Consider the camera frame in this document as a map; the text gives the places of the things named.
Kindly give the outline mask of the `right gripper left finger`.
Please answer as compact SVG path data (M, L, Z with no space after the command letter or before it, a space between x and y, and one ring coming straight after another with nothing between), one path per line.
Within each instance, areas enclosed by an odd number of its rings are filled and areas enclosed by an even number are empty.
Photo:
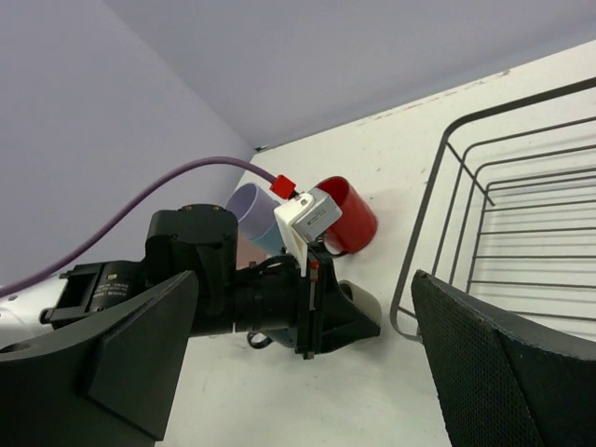
M4 446L153 446L166 434L196 309L184 272L1 351Z

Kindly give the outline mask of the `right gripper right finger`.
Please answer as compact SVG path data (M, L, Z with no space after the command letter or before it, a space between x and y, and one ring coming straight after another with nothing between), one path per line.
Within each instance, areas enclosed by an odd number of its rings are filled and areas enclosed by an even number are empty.
M595 344L419 270L413 306L453 446L592 446Z

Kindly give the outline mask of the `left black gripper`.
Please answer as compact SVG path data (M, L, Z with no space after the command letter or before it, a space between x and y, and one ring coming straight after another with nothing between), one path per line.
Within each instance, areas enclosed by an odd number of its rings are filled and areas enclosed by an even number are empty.
M324 249L307 252L306 276L289 254L238 270L233 288L233 331L263 334L295 345L303 359L328 354L381 334L344 295L333 258Z

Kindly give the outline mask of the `red mug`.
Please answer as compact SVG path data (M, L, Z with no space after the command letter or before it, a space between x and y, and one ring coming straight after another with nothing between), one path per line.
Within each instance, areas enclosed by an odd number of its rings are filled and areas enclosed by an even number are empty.
M372 209L344 177L334 176L317 185L339 207L342 216L325 233L325 243L339 253L353 254L375 237L378 221Z

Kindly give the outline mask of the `lavender cup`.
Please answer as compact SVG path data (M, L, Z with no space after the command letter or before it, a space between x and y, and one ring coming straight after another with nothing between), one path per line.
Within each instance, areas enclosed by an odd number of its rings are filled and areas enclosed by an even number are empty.
M245 183L230 196L224 207L236 216L243 237L254 240L276 223L274 209L278 205L259 185Z

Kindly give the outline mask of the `dark blue small cup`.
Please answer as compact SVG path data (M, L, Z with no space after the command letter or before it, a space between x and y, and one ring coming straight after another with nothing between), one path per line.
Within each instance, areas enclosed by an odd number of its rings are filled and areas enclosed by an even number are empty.
M267 348L273 343L269 336L260 332L248 332L246 340L249 347L256 350Z

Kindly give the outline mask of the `light blue cup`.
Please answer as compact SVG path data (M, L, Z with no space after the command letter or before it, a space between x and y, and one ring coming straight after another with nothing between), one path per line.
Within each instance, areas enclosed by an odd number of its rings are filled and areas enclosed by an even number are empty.
M276 223L273 223L261 236L251 239L250 243L272 256L279 255L285 247Z

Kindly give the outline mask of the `pink mug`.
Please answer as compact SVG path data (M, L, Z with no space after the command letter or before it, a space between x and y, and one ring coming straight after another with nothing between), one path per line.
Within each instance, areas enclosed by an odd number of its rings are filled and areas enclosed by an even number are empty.
M252 244L242 235L237 238L237 269L248 267L251 263L259 264L268 257L268 254Z

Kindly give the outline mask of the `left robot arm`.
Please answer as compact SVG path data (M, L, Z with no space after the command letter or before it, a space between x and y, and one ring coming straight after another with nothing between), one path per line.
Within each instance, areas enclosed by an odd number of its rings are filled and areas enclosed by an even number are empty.
M312 358L380 334L378 301L338 279L321 244L308 246L305 264L280 248L238 267L237 239L237 218L229 210L199 204L160 210L140 261L79 264L50 278L50 293L31 288L5 295L1 348L21 347L187 271L198 282L194 337L262 334L267 343Z

